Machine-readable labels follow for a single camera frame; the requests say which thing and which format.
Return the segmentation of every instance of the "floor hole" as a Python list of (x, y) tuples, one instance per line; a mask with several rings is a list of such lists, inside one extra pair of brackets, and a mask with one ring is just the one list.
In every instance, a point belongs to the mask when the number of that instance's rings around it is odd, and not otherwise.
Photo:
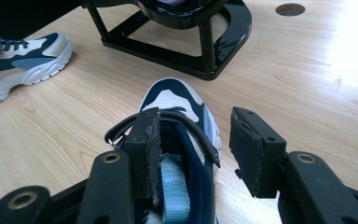
[(275, 11), (281, 16), (293, 17), (303, 14), (305, 7), (296, 3), (288, 3), (278, 6)]

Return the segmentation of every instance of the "wood grain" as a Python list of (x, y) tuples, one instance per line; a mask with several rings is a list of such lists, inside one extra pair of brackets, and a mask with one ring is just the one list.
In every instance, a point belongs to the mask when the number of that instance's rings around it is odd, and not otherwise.
[[(107, 130), (135, 113), (147, 89), (163, 77), (189, 83), (215, 116), (223, 140), (216, 176), (222, 223), (280, 223), (276, 200), (253, 199), (235, 176), (228, 148), (232, 106), (251, 109), (288, 142), (288, 151), (322, 157), (358, 189), (358, 1), (305, 1), (306, 11), (283, 17), (286, 3), (246, 1), (253, 15), (247, 43), (219, 78), (203, 81), (104, 47), (87, 10), (78, 8), (30, 38), (69, 35), (74, 52), (57, 76), (19, 86), (0, 104), (0, 198), (40, 185), (51, 194), (88, 177), (93, 159), (110, 150)], [(103, 8), (113, 28), (137, 10)], [(215, 37), (225, 23), (213, 18)], [(197, 30), (173, 31), (150, 22), (133, 38), (199, 54)]]

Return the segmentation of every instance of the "sneaker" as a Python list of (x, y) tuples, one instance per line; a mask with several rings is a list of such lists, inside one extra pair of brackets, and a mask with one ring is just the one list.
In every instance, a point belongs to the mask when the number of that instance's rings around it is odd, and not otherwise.
[(17, 85), (32, 85), (56, 75), (71, 54), (71, 41), (58, 33), (28, 41), (0, 38), (0, 102)]
[[(164, 78), (149, 89), (139, 111), (158, 107), (182, 113), (194, 121), (218, 150), (221, 140), (214, 118), (200, 96), (184, 81)], [(182, 124), (162, 121), (161, 150), (164, 154), (158, 170), (159, 206), (148, 208), (146, 224), (218, 223), (214, 205), (215, 167)]]

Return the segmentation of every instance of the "black metal frame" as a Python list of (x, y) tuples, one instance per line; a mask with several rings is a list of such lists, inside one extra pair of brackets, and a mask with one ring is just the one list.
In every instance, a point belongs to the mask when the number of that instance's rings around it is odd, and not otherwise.
[[(158, 166), (159, 120), (164, 117), (190, 127), (170, 112), (160, 115), (151, 109), (129, 117), (108, 132), (105, 141), (116, 142), (133, 124), (130, 134), (115, 145), (118, 150), (95, 159), (89, 179), (52, 197), (38, 186), (10, 192), (0, 200), (0, 223), (139, 223), (134, 220), (134, 200), (153, 195), (156, 178), (151, 174)], [(280, 192), (282, 223), (358, 223), (358, 190), (344, 186), (321, 158), (308, 152), (287, 153), (285, 146), (284, 139), (256, 113), (233, 108), (230, 147), (240, 167), (235, 173), (254, 197), (275, 198)], [(204, 147), (204, 154), (213, 158), (213, 147)]]
[[(241, 0), (228, 0), (226, 3), (215, 1), (213, 4), (179, 9), (164, 6), (159, 2), (147, 3), (136, 2), (135, 5), (142, 10), (110, 32), (107, 31), (97, 8), (89, 7), (89, 13), (101, 34), (103, 44), (194, 77), (213, 80), (220, 75), (251, 32), (252, 15)], [(213, 42), (211, 17), (216, 13), (226, 19), (228, 28)], [(173, 29), (199, 26), (201, 56), (190, 56), (129, 38), (129, 35), (150, 18)]]

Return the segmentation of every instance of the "black base stand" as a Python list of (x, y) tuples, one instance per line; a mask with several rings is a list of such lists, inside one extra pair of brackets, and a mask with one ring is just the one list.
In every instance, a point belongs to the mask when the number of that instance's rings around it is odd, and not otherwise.
[(247, 6), (241, 0), (229, 0), (219, 11), (226, 19), (228, 28), (214, 43), (211, 20), (198, 24), (202, 55), (194, 57), (128, 38), (149, 21), (142, 11), (138, 11), (110, 32), (107, 32), (96, 8), (89, 8), (89, 13), (105, 46), (205, 80), (213, 80), (220, 75), (246, 42), (252, 27), (252, 16)]

